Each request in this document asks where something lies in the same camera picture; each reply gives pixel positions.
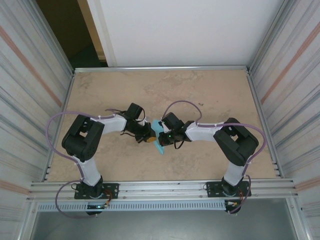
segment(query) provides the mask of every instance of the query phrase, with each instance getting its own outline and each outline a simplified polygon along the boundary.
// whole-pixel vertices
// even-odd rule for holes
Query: beige table surface
[[[91,115],[110,115],[107,108],[126,110],[134,102],[151,119],[160,119],[169,104],[188,100],[203,113],[200,123],[219,123],[229,117],[261,128],[260,120],[243,70],[137,71],[77,73],[68,102],[68,111]],[[184,122],[198,118],[198,111],[187,103],[170,109]],[[75,115],[63,120],[57,149]],[[252,133],[260,144],[263,139]],[[167,146],[161,155],[153,143],[136,143],[119,132],[103,135],[95,154],[105,181],[172,181],[221,179],[228,160],[216,143],[185,142],[176,150]],[[247,173],[252,178],[275,178],[268,149],[256,157]],[[54,155],[48,180],[70,181],[80,178],[70,160]]]

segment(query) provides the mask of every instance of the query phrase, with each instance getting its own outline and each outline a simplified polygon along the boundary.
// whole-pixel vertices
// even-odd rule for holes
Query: vented metal strip
[[[224,200],[189,200],[189,201],[114,201],[105,209],[88,209],[88,205],[97,202],[64,202],[59,208],[64,212],[83,211],[170,211],[170,210],[226,210]],[[39,204],[38,212],[57,212],[54,202]]]

